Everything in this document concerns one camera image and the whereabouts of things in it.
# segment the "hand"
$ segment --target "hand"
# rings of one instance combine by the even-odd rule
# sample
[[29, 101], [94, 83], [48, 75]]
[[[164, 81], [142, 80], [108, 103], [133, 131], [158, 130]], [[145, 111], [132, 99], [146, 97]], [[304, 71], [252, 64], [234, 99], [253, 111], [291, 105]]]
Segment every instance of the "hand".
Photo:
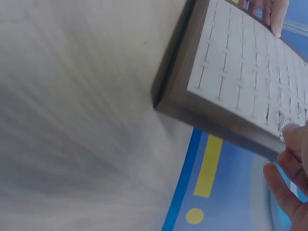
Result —
[[[308, 124], [286, 125], [283, 130], [286, 149], [278, 156], [278, 164], [287, 177], [308, 196]], [[303, 203], [289, 190], [278, 169], [272, 163], [263, 168], [266, 183], [280, 208], [292, 221], [292, 231], [308, 228], [308, 203]]]
[[[262, 21], [270, 26], [276, 37], [281, 36], [284, 17], [287, 13], [289, 0], [248, 0], [248, 11], [255, 15], [262, 9]], [[247, 0], [239, 0], [239, 5], [246, 7]]]

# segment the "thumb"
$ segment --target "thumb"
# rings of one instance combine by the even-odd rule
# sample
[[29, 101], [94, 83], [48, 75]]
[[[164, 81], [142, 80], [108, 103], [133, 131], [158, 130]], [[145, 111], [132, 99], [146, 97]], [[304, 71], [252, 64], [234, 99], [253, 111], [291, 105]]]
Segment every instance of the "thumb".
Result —
[[270, 16], [270, 28], [273, 34], [280, 38], [283, 26], [283, 20], [287, 14], [289, 0], [274, 0]]
[[282, 129], [282, 135], [287, 147], [300, 155], [304, 171], [308, 175], [308, 123], [303, 127], [287, 124]]
[[302, 152], [303, 144], [308, 142], [308, 127], [287, 124], [282, 129], [285, 144], [294, 152]]

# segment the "white stripe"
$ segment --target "white stripe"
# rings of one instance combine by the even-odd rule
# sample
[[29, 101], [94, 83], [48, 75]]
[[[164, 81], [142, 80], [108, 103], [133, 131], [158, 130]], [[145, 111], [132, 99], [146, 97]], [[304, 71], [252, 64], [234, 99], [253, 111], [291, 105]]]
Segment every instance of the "white stripe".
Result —
[[290, 183], [290, 190], [294, 193], [295, 196], [297, 196], [297, 186], [292, 181]]

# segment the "yellow stripe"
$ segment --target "yellow stripe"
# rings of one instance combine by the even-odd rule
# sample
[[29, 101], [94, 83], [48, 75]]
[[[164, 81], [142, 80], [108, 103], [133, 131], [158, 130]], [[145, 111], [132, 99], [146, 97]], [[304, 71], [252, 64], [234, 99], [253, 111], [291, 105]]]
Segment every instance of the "yellow stripe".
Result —
[[218, 165], [221, 145], [222, 139], [213, 135], [208, 136], [197, 185], [193, 193], [194, 195], [206, 198], [210, 197]]

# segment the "blue stripe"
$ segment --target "blue stripe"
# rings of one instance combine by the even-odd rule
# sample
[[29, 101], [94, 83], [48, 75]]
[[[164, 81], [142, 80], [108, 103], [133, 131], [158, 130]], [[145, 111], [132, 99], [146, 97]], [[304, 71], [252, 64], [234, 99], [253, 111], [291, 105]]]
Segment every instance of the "blue stripe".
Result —
[[163, 225], [162, 231], [170, 231], [173, 229], [175, 221], [177, 220], [179, 210], [186, 192], [186, 188], [191, 176], [192, 167], [194, 160], [197, 155], [197, 150], [199, 147], [200, 138], [202, 131], [193, 129], [191, 141], [188, 146], [186, 158], [180, 174], [179, 182], [177, 188], [175, 189], [173, 199], [171, 201], [170, 209], [167, 213], [165, 223]]

